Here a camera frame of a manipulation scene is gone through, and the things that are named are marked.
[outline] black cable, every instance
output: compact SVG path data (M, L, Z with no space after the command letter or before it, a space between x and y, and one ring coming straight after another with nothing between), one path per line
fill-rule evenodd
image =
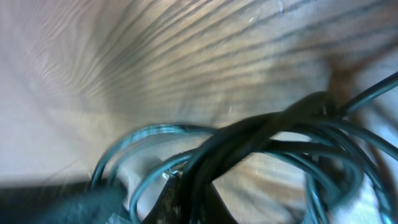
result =
M164 170L184 162L187 163L184 165L181 179L181 223L199 220L199 210L205 203L206 188L213 180L253 152L269 154L307 173L305 191L308 209L303 223L328 223L327 213L355 196L363 183L364 174L373 183L382 222L398 223L395 214L397 199L393 197L395 189L390 189L387 183L383 182L378 166L348 134L365 140L396 160L398 149L371 131L342 119L397 85L398 73L395 73L340 108L337 108L333 96L329 93L313 93L285 111L253 116L221 129L183 124L144 128L122 138L102 156L94 172L91 187L99 184L105 165L112 156L126 149L132 142L150 134L205 132L213 135L201 146L172 156L141 182L131 198L129 213L133 223L141 223L137 216L137 201L146 187ZM273 135L281 131L304 134L312 141L271 140ZM112 184L118 166L134 154L135 151L127 152L116 161L108 184ZM331 166L326 169L325 164L331 164L333 160L341 161L343 170Z

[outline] wood grain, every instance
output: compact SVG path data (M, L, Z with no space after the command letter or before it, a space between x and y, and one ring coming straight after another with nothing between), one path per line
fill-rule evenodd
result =
M50 127L92 169L145 124L222 126L319 90L345 101L398 70L397 12L388 0L2 0L1 75L25 90L1 116ZM396 98L365 114L394 144Z

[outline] coiled cable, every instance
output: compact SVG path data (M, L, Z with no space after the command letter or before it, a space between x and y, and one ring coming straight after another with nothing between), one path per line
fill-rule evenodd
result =
M344 119L397 85L398 72L339 108L330 93L317 92L284 111L253 116L220 129L191 124L159 124L139 129L117 141L104 153L93 173L91 188L100 183L105 165L115 153L126 149L133 142L160 133L204 132L212 136L201 146L167 159L139 184L131 197L129 213L133 223L141 223L137 215L137 201L146 187L163 171L184 162L186 163L181 179L181 223L195 222L199 219L198 207L203 203L205 187L254 152L270 154L307 173L307 212L303 223L329 223L328 211L353 198L363 183L364 174L373 183L382 222L398 223L395 189L390 189L381 179L378 166L348 135L352 134L365 140L395 160L398 160L398 149L380 136ZM271 139L281 131L304 134L312 141ZM116 161L111 169L108 184L112 184L115 179L119 165L136 152L129 151ZM330 166L325 168L325 164L331 164L333 160L341 161L344 164L343 170ZM339 178L334 178L332 173L339 173Z

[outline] wooden floor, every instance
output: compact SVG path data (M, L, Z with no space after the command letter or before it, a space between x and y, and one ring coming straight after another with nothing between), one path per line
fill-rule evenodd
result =
M145 124L224 126L319 90L343 102L398 70L398 2L388 0L1 0L0 33L5 182L89 176L113 141ZM363 123L398 145L396 93ZM230 178L235 191L302 200L294 168L261 156L241 166L251 184ZM345 223L369 221L358 206L376 212L373 196L359 198Z

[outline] cord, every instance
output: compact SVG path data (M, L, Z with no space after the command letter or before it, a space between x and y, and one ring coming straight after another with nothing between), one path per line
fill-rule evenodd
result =
M328 211L349 202L358 193L365 174L373 183L382 222L398 223L395 189L390 189L381 179L378 166L348 135L365 140L395 160L398 160L398 149L371 131L343 119L397 85L398 72L339 108L330 93L317 92L284 111L253 116L220 129L191 124L160 124L140 129L120 139L105 152L94 171L91 188L101 182L106 163L131 143L151 134L203 132L212 136L198 148L167 159L139 184L131 197L129 213L133 223L141 223L137 215L137 201L146 187L163 171L184 162L181 223L199 220L198 209L204 203L202 196L206 186L254 152L269 154L306 172L307 212L302 223L329 223ZM271 139L281 131L304 134L312 141ZM113 183L119 165L135 153L127 152L116 161L108 184ZM334 160L344 164L343 170L326 166Z

